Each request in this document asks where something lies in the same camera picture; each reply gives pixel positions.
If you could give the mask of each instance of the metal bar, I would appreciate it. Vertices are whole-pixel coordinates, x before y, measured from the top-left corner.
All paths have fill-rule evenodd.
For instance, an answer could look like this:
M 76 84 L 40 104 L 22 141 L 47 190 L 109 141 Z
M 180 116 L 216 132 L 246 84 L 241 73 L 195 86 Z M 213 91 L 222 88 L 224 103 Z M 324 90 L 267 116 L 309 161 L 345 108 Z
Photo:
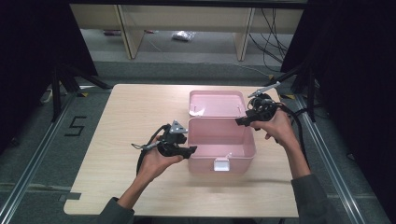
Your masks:
M 300 107 L 299 109 L 306 107 L 304 98 L 301 95 L 297 95 L 296 99 L 297 105 Z M 341 173 L 338 170 L 334 159 L 332 158 L 332 154 L 327 148 L 326 143 L 324 142 L 320 131 L 318 130 L 317 124 L 315 122 L 311 122 L 311 119 L 306 113 L 304 113 L 303 116 L 304 121 L 308 127 L 308 131 L 310 132 L 312 138 L 315 141 L 315 144 L 318 147 L 320 157 L 322 158 L 324 165 L 329 172 L 332 183 L 334 184 L 335 189 L 340 196 L 341 202 L 343 203 L 351 222 L 357 224 L 366 223 L 357 202 L 355 201 L 344 178 L 341 176 Z
M 14 189 L 11 191 L 6 202 L 1 207 L 0 222 L 2 224 L 7 224 L 12 219 L 12 216 L 16 212 L 25 191 L 29 187 L 31 180 L 35 175 L 35 172 L 38 170 L 38 167 L 40 166 L 45 155 L 47 154 L 50 143 L 54 139 L 55 134 L 58 132 L 59 126 L 63 121 L 64 115 L 67 112 L 68 107 L 71 105 L 74 99 L 76 99 L 76 95 L 69 94 L 69 97 L 64 102 L 64 110 L 59 115 L 59 117 L 49 126 L 49 129 L 41 140 L 41 143 L 35 151 L 35 154 L 33 155 L 32 159 L 30 159 Z

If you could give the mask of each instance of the sleeve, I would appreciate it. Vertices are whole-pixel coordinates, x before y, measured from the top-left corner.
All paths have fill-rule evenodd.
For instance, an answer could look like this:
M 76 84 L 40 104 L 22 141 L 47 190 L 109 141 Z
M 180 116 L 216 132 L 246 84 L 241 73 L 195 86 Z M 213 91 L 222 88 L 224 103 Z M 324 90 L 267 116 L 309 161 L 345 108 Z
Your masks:
M 300 223 L 344 223 L 315 175 L 291 180 Z
M 106 207 L 99 215 L 98 224 L 132 224 L 134 221 L 134 210 L 128 210 L 117 204 L 118 198 L 108 201 Z

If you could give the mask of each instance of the gray carpet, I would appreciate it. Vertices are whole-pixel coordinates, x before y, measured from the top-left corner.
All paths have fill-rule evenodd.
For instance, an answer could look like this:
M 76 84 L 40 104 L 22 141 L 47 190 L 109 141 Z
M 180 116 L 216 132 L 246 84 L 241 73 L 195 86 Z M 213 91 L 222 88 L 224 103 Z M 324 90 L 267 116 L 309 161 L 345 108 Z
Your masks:
M 236 85 L 261 86 L 268 81 L 267 75 L 279 76 L 264 66 L 250 66 L 259 70 L 247 69 L 234 64 L 201 64 L 201 63 L 104 63 L 96 62 L 99 79 L 107 84 L 118 83 L 156 83 L 156 84 L 195 84 L 195 85 Z M 280 94 L 289 94 L 293 78 L 285 81 L 279 88 Z M 80 85 L 91 85 L 78 78 Z M 95 216 L 68 216 L 63 211 L 64 195 L 70 190 L 76 178 L 79 166 L 92 139 L 92 135 L 106 105 L 109 93 L 91 92 L 87 97 L 78 97 L 67 110 L 63 123 L 57 132 L 50 149 L 42 161 L 31 186 L 24 195 L 11 223 L 87 223 Z M 283 99 L 293 111 L 298 109 L 294 100 Z M 316 109 L 317 125 L 326 144 L 332 151 L 338 168 L 357 198 L 359 207 L 368 223 L 389 223 L 381 206 L 354 161 L 346 157 L 347 147 L 339 136 L 325 108 Z M 75 117 L 75 124 L 84 126 L 79 136 L 66 136 L 78 133 L 71 129 L 70 123 Z M 6 183 L 18 181 L 21 172 L 33 155 L 40 139 L 50 125 L 51 104 L 37 108 L 30 121 L 21 133 L 21 144 L 10 147 L 0 158 L 0 199 L 7 198 L 10 187 Z M 315 143 L 304 127 L 304 142 L 309 163 L 337 210 L 346 223 L 350 223 L 346 210 L 318 154 Z M 277 219 L 257 219 L 260 223 L 277 223 Z M 287 219 L 286 223 L 297 223 L 297 219 Z

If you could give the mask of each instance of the black clamp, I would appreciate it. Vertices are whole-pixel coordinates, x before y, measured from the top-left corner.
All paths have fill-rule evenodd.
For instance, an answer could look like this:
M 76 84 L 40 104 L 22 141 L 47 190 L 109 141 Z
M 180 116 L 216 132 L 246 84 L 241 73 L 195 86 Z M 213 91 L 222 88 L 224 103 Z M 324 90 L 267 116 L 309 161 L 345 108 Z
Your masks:
M 158 141 L 152 143 L 157 134 L 163 130 L 163 135 L 159 136 Z M 173 121 L 172 125 L 163 125 L 154 135 L 151 136 L 150 140 L 146 145 L 137 146 L 132 144 L 137 149 L 142 149 L 139 160 L 137 162 L 136 173 L 139 172 L 140 165 L 142 164 L 143 158 L 146 153 L 154 147 L 158 148 L 158 151 L 165 157 L 173 157 L 180 155 L 184 159 L 188 159 L 192 153 L 195 152 L 197 146 L 194 147 L 180 147 L 179 144 L 185 144 L 187 137 L 184 133 L 189 131 L 181 126 L 176 120 Z

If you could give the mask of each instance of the person's right hand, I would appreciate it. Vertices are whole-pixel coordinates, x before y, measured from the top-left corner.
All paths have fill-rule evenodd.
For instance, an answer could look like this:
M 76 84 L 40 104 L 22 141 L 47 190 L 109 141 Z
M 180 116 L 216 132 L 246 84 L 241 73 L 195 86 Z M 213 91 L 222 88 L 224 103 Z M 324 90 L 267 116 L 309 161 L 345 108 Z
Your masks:
M 265 139 L 274 137 L 275 140 L 282 146 L 287 147 L 291 143 L 295 143 L 297 140 L 288 115 L 278 109 L 274 117 L 269 121 L 253 121 L 250 123 L 250 127 L 255 129 L 264 129 L 267 134 Z

